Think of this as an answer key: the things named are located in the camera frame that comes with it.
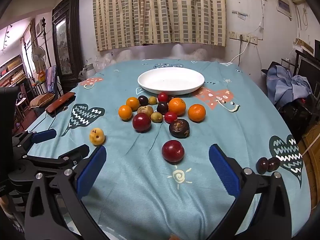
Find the checkered curtain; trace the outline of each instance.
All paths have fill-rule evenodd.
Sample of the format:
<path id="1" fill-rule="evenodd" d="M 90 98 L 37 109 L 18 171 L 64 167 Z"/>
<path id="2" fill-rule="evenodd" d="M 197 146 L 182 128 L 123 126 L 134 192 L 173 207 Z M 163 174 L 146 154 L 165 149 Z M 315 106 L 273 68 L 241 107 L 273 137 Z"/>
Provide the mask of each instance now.
<path id="1" fill-rule="evenodd" d="M 98 51 L 157 43 L 226 45 L 225 0 L 93 0 Z"/>

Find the tangerine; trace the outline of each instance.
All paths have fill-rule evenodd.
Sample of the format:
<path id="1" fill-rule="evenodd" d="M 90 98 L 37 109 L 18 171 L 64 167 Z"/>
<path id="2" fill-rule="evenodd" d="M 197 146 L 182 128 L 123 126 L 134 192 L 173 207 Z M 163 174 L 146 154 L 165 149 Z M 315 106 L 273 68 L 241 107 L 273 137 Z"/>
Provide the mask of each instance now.
<path id="1" fill-rule="evenodd" d="M 132 111 L 136 111 L 140 107 L 140 102 L 135 97 L 128 98 L 125 104 L 130 106 Z"/>
<path id="2" fill-rule="evenodd" d="M 122 120 L 128 121 L 132 116 L 132 109 L 127 105 L 120 106 L 118 114 Z"/>
<path id="3" fill-rule="evenodd" d="M 170 100 L 169 111 L 176 113 L 178 116 L 183 115 L 186 111 L 186 103 L 181 98 L 173 98 Z"/>
<path id="4" fill-rule="evenodd" d="M 189 107 L 188 116 L 194 122 L 201 122 L 205 118 L 205 108 L 203 105 L 194 104 Z"/>

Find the blue gripper pad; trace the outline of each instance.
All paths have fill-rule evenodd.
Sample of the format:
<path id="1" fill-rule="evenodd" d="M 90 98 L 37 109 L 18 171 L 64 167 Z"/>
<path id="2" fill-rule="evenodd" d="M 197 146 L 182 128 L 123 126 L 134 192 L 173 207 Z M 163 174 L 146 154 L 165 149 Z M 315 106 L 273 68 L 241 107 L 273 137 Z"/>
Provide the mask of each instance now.
<path id="1" fill-rule="evenodd" d="M 211 145 L 209 149 L 209 160 L 228 194 L 237 198 L 240 193 L 239 178 L 215 145 Z"/>
<path id="2" fill-rule="evenodd" d="M 99 172 L 106 162 L 106 159 L 106 149 L 105 147 L 101 146 L 77 179 L 76 191 L 79 199 L 82 199 L 82 197 L 88 195 Z"/>
<path id="3" fill-rule="evenodd" d="M 32 143 L 41 143 L 50 139 L 53 139 L 57 136 L 55 129 L 50 129 L 42 132 L 37 132 L 32 136 Z"/>

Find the yellow fruit with brown spots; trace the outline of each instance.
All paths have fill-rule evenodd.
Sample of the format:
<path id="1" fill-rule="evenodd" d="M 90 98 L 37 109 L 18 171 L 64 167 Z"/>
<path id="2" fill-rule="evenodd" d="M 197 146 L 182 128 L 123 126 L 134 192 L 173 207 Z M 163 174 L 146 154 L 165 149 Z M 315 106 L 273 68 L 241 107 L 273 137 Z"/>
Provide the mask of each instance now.
<path id="1" fill-rule="evenodd" d="M 89 140 L 93 145 L 101 145 L 104 143 L 106 136 L 104 135 L 102 129 L 93 128 L 89 134 Z"/>

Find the screw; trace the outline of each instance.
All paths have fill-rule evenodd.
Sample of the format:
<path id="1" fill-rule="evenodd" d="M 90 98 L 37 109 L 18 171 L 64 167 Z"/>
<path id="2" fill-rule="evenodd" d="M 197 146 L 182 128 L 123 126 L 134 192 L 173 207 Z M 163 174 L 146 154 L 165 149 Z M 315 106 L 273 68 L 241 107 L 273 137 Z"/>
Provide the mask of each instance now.
<path id="1" fill-rule="evenodd" d="M 277 171 L 274 172 L 273 175 L 274 175 L 277 179 L 281 178 L 281 174 L 280 174 L 279 172 L 277 172 Z"/>
<path id="2" fill-rule="evenodd" d="M 66 170 L 63 172 L 63 174 L 66 175 L 66 176 L 71 175 L 71 173 L 72 173 L 72 170 L 71 170 L 71 169 L 66 169 Z"/>
<path id="3" fill-rule="evenodd" d="M 244 171 L 244 173 L 247 174 L 247 175 L 252 174 L 252 170 L 251 170 L 250 168 L 245 168 L 243 171 Z"/>
<path id="4" fill-rule="evenodd" d="M 36 175 L 36 179 L 41 179 L 42 178 L 42 173 L 38 173 L 37 175 Z"/>

